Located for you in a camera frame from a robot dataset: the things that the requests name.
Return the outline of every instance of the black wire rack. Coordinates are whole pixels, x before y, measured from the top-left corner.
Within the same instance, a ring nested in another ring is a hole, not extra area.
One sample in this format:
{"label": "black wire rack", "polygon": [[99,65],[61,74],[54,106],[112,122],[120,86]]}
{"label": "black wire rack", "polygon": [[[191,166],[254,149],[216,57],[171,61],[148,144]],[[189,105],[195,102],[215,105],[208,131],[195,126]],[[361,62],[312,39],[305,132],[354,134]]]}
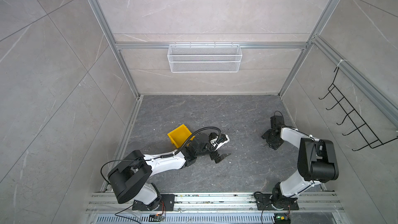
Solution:
{"label": "black wire rack", "polygon": [[[365,147],[368,147],[368,146],[369,146],[370,148],[374,149],[374,148],[376,148],[376,147],[385,145],[386,143],[389,143],[389,142],[391,142],[391,141],[394,141],[394,140],[398,139],[398,136],[397,136],[396,138],[394,138],[394,139],[391,139],[391,140],[387,141],[387,142],[382,142],[382,141],[379,139],[379,137],[373,132],[372,128],[370,128],[370,126],[366,123],[366,121],[362,118],[362,116],[356,111],[356,109],[352,106],[352,104],[348,101],[348,99],[341,93],[341,91],[340,91],[340,90],[336,87],[336,85],[334,84],[334,81],[336,80],[337,73],[339,72],[339,67],[336,67],[336,69],[334,70],[334,72],[335,72],[336,74],[334,75],[333,82],[332,82],[331,85],[328,87],[328,91],[329,91],[329,92],[328,92],[323,98],[319,98],[319,99],[322,100],[322,99],[324,99],[326,96],[328,96],[329,94],[330,94],[331,96],[333,96],[333,98],[337,101],[337,103],[336,103],[334,106],[332,106],[330,109],[326,108],[326,110],[332,110],[335,106],[339,105],[339,106],[341,107],[341,109],[343,109],[343,111],[346,113],[346,116],[344,117],[343,121],[342,121],[340,124],[339,124],[339,123],[336,123],[336,124],[337,124],[337,125],[342,125],[342,124],[344,123],[344,121],[346,120],[346,118],[348,117],[348,118],[351,120],[351,122],[353,123],[353,125],[355,126],[355,129],[352,130],[350,133],[348,133],[348,134],[342,133],[342,135],[343,135],[343,136],[347,136],[347,135],[350,135],[351,133],[353,133],[353,132],[355,132],[355,131],[358,131],[358,132],[361,134],[361,136],[363,137],[363,139],[365,140],[365,142],[367,143],[367,145],[365,145],[364,147],[361,147],[361,148],[356,149],[356,150],[354,150],[354,149],[352,149],[352,150],[355,152],[355,151],[359,151],[359,150],[361,150],[361,149],[363,149],[363,148],[365,148]],[[332,93],[332,90],[333,90],[333,89],[336,89],[336,90],[341,94],[342,98],[341,98],[340,100],[338,100],[338,99],[336,98],[336,96]],[[347,103],[351,106],[351,108],[352,108],[351,111],[348,112],[348,111],[345,110],[345,108],[341,105],[342,100],[345,100],[345,102],[347,102]],[[361,118],[361,120],[363,121],[363,124],[358,125],[357,123],[354,122],[354,120],[350,117],[350,114],[353,114],[353,113],[356,113],[356,114]],[[363,133],[361,132],[361,129],[360,129],[361,127],[367,127],[367,128],[372,132],[372,134],[375,136],[375,139],[376,139],[376,140],[375,140],[375,141],[372,141],[372,142],[369,142],[369,141],[365,138],[365,136],[363,135]]]}

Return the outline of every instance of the gray marble floor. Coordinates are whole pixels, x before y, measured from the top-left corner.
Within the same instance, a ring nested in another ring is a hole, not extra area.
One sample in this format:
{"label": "gray marble floor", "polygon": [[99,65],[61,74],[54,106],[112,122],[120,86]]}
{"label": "gray marble floor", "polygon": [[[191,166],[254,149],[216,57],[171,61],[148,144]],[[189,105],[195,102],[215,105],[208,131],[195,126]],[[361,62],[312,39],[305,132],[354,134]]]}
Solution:
{"label": "gray marble floor", "polygon": [[220,153],[232,153],[218,164],[208,155],[190,167],[151,177],[160,191],[271,191],[296,171],[298,149],[288,142],[274,151],[261,135],[278,110],[291,124],[276,95],[153,95],[144,96],[125,155],[175,149],[167,133],[181,124],[192,132],[216,126],[230,137]]}

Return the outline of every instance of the black cable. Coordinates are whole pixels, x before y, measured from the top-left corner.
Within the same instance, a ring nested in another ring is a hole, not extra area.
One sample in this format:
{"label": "black cable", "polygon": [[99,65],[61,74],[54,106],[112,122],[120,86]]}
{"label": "black cable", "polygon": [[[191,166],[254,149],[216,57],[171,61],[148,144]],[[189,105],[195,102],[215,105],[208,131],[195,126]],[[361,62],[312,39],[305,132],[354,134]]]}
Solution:
{"label": "black cable", "polygon": [[130,207],[128,207],[128,208],[123,209],[123,210],[120,211],[120,212],[117,212],[117,213],[115,214],[115,216],[117,216],[117,217],[123,217],[123,218],[129,219],[129,220],[135,221],[135,222],[137,222],[138,224],[141,224],[141,222],[139,222],[139,221],[137,221],[137,220],[134,220],[134,219],[132,219],[132,218],[130,218],[130,217],[125,217],[125,216],[117,215],[117,214],[120,214],[120,213],[122,213],[123,211],[125,211],[125,210],[131,208],[131,207],[132,207],[132,205],[131,205]]}
{"label": "black cable", "polygon": [[281,112],[279,112],[279,113],[280,113],[281,116],[282,116],[283,123],[285,123],[285,118],[283,117],[283,114],[282,114]]}
{"label": "black cable", "polygon": [[199,130],[196,130],[195,132],[193,132],[193,133],[187,138],[187,140],[185,140],[185,142],[182,144],[182,146],[180,146],[180,147],[177,149],[175,155],[178,154],[179,152],[181,152],[182,148],[184,148],[184,146],[187,144],[187,142],[188,142],[193,136],[195,136],[197,133],[199,133],[199,132],[201,132],[201,131],[208,130],[208,129],[213,129],[213,130],[217,130],[217,131],[218,131],[218,138],[217,138],[217,140],[216,140],[216,143],[218,143],[218,142],[220,141],[220,139],[221,139],[221,130],[220,130],[220,128],[218,128],[218,127],[202,127],[202,128],[200,128]]}
{"label": "black cable", "polygon": [[264,207],[264,208],[263,208],[263,211],[261,211],[261,224],[264,224],[264,223],[263,223],[263,213],[264,213],[264,210],[265,210],[265,209],[266,209],[266,207]]}
{"label": "black cable", "polygon": [[105,165],[107,165],[107,164],[109,164],[109,163],[112,163],[112,162],[117,162],[117,161],[141,162],[141,161],[151,161],[151,160],[152,160],[152,159],[149,159],[149,160],[144,160],[144,159],[141,159],[141,160],[126,160],[126,159],[112,160],[112,161],[106,162],[104,165],[102,165],[102,167],[101,167],[101,169],[100,169],[99,171],[100,171],[100,173],[101,173],[102,178],[103,178],[108,184],[111,184],[111,183],[103,176],[103,174],[102,174],[102,169],[103,169],[103,167],[104,167]]}

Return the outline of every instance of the gray tile wall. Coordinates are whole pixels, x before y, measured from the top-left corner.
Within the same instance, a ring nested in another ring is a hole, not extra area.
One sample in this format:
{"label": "gray tile wall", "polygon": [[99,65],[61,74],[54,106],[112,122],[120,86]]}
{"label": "gray tile wall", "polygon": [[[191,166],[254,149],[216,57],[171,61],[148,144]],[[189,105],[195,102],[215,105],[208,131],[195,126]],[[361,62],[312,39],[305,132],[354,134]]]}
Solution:
{"label": "gray tile wall", "polygon": [[242,49],[236,73],[172,73],[167,49],[123,50],[142,94],[277,94],[299,49]]}
{"label": "gray tile wall", "polygon": [[0,222],[81,223],[135,101],[87,0],[0,0]]}
{"label": "gray tile wall", "polygon": [[[395,212],[398,204],[397,199],[391,197],[398,194],[398,141],[375,149],[366,147],[357,152],[352,151],[366,145],[366,142],[357,131],[343,136],[342,133],[349,133],[355,127],[348,119],[342,125],[336,124],[343,121],[345,114],[340,107],[326,110],[336,103],[332,96],[319,99],[327,94],[335,68],[334,63],[314,47],[286,91],[283,101],[301,131],[334,142],[340,175],[336,181],[326,183],[326,187],[337,192],[351,222],[396,223],[396,215],[390,213]],[[396,137],[396,127],[342,72],[338,72],[335,84],[381,140]],[[350,116],[354,120],[359,119],[355,114]],[[369,129],[363,127],[361,131],[368,139],[375,139]]]}
{"label": "gray tile wall", "polygon": [[[321,33],[341,55],[349,60],[365,77],[376,85],[392,102],[398,104],[398,85],[396,83],[398,70],[398,0],[341,0],[330,20]],[[297,79],[312,99],[311,95],[319,89],[315,77],[319,76],[320,68],[325,69],[327,64],[321,63],[312,56],[307,58]],[[371,128],[383,141],[396,137],[396,127],[369,101],[351,81],[341,79],[341,88],[346,92],[360,115],[371,125]],[[398,195],[396,169],[396,152],[398,142],[375,149],[365,148],[352,152],[350,148],[363,145],[363,139],[358,132],[343,138],[338,133],[352,130],[351,126],[338,127],[330,120],[331,111],[317,107],[324,117],[326,124],[336,132],[344,154],[354,171],[370,195],[382,218],[377,223],[397,223],[396,212],[398,200],[392,195]],[[363,129],[365,137],[372,135]],[[350,198],[345,201],[355,203]]]}
{"label": "gray tile wall", "polygon": [[398,0],[341,0],[321,36],[398,104]]}
{"label": "gray tile wall", "polygon": [[306,41],[328,0],[99,0],[117,41]]}

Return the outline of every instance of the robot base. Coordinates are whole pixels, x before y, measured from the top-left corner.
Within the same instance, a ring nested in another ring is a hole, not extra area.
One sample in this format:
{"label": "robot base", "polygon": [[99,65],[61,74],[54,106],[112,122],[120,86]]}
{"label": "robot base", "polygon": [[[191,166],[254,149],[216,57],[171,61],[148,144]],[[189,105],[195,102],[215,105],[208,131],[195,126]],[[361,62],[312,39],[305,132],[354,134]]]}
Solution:
{"label": "robot base", "polygon": [[[173,211],[174,209],[174,198],[176,195],[173,194],[161,194],[162,199],[161,201],[164,202],[164,207],[166,211]],[[140,201],[135,201],[134,205],[132,206],[132,210],[140,210],[140,211],[161,211],[162,210],[162,203],[159,203],[155,208],[150,209],[148,205],[143,204]]]}
{"label": "robot base", "polygon": [[258,210],[299,210],[297,198],[286,197],[282,195],[280,183],[277,183],[272,190],[272,194],[263,194],[255,192],[254,198],[257,200]]}
{"label": "robot base", "polygon": [[162,210],[162,203],[164,203],[164,207],[166,211],[173,211],[174,209],[174,198],[176,195],[173,194],[160,194],[155,184],[151,183],[152,186],[155,188],[157,192],[157,197],[153,200],[149,205],[145,205],[141,201],[134,201],[134,204],[131,207],[131,210],[140,210],[140,211],[161,211]]}

